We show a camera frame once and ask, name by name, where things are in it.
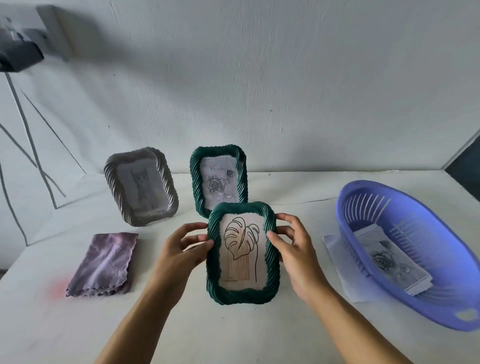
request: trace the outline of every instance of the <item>blue plastic basket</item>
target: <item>blue plastic basket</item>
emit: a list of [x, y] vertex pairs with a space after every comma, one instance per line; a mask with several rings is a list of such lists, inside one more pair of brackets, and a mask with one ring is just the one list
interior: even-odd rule
[[[354, 181], [336, 203], [343, 240], [365, 276], [430, 320], [461, 331], [480, 327], [480, 265], [475, 255], [428, 207], [384, 184]], [[373, 223], [433, 277], [433, 286], [409, 296], [389, 281], [353, 232]]]

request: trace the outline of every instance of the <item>finger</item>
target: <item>finger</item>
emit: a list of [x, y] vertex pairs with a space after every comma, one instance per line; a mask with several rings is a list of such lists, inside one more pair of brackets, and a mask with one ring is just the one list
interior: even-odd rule
[[289, 215], [289, 214], [275, 214], [276, 218], [279, 220], [284, 220], [286, 222], [289, 222], [293, 229], [298, 232], [298, 233], [306, 233], [307, 231], [303, 227], [303, 224], [301, 223], [300, 219], [294, 215]]
[[168, 238], [169, 241], [175, 242], [181, 240], [188, 232], [199, 230], [199, 229], [206, 229], [208, 224], [205, 222], [191, 222], [189, 224], [183, 224], [178, 229], [176, 229], [173, 234], [170, 235]]
[[180, 249], [185, 250], [192, 244], [206, 242], [208, 240], [207, 234], [198, 234], [198, 235], [190, 235], [185, 236], [182, 240], [180, 240]]
[[206, 242], [194, 246], [193, 248], [184, 252], [184, 254], [188, 255], [189, 261], [192, 263], [192, 268], [195, 268], [205, 259], [207, 259], [207, 253], [213, 247], [213, 240], [207, 240]]
[[278, 251], [282, 254], [282, 256], [290, 248], [290, 244], [288, 244], [285, 240], [280, 238], [275, 232], [271, 230], [267, 232], [267, 237], [268, 240], [270, 240], [270, 242], [273, 244], [273, 246], [277, 248]]
[[290, 240], [293, 241], [293, 236], [295, 234], [295, 230], [293, 230], [290, 226], [288, 225], [283, 225], [283, 226], [277, 226], [276, 227], [276, 233], [278, 235], [286, 235]]

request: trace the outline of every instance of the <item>green picture frame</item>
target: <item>green picture frame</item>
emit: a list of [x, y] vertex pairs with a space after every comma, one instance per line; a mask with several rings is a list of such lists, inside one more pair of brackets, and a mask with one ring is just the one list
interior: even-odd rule
[[278, 292], [280, 285], [279, 252], [270, 240], [266, 238], [265, 263], [267, 266], [266, 285], [261, 290], [246, 288], [240, 291], [229, 291], [221, 287], [220, 280], [220, 247], [222, 244], [220, 222], [225, 214], [256, 213], [264, 217], [263, 230], [276, 231], [276, 217], [272, 208], [263, 202], [246, 204], [226, 203], [218, 204], [208, 219], [208, 238], [214, 241], [214, 246], [207, 255], [207, 291], [215, 302], [219, 304], [254, 303], [264, 304], [271, 301]]
[[237, 190], [239, 203], [248, 202], [248, 180], [247, 180], [247, 157], [243, 150], [236, 145], [227, 146], [200, 146], [196, 148], [190, 157], [190, 174], [192, 175], [193, 197], [195, 209], [204, 218], [208, 218], [212, 212], [205, 208], [205, 196], [203, 192], [203, 177], [200, 170], [200, 163], [205, 157], [232, 156], [237, 160]]

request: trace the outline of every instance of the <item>white table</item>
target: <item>white table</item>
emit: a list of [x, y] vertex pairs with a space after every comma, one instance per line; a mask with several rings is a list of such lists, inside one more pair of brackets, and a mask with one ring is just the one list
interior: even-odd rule
[[[204, 221], [195, 209], [188, 174], [173, 176], [180, 207], [169, 219], [133, 228], [120, 213], [103, 175], [86, 175], [53, 213], [0, 281], [0, 363], [90, 363], [144, 287], [163, 241], [180, 224]], [[443, 171], [250, 173], [249, 200], [298, 215], [312, 235], [332, 285], [341, 285], [322, 244], [335, 233], [335, 197], [343, 185], [369, 179], [391, 185], [428, 205], [480, 256], [480, 204]], [[64, 289], [92, 235], [137, 231], [132, 291], [112, 297], [66, 298]], [[341, 363], [322, 325], [295, 296], [281, 268], [271, 303], [220, 306], [205, 290], [197, 267], [174, 308], [153, 363]], [[478, 363], [480, 331], [457, 332], [401, 303], [356, 307], [415, 363]]]

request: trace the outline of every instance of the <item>purple cloth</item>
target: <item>purple cloth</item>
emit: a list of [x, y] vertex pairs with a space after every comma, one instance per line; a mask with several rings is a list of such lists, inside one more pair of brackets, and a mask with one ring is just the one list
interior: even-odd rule
[[128, 264], [137, 237], [130, 232], [95, 234], [67, 287], [67, 297], [127, 293], [131, 285]]

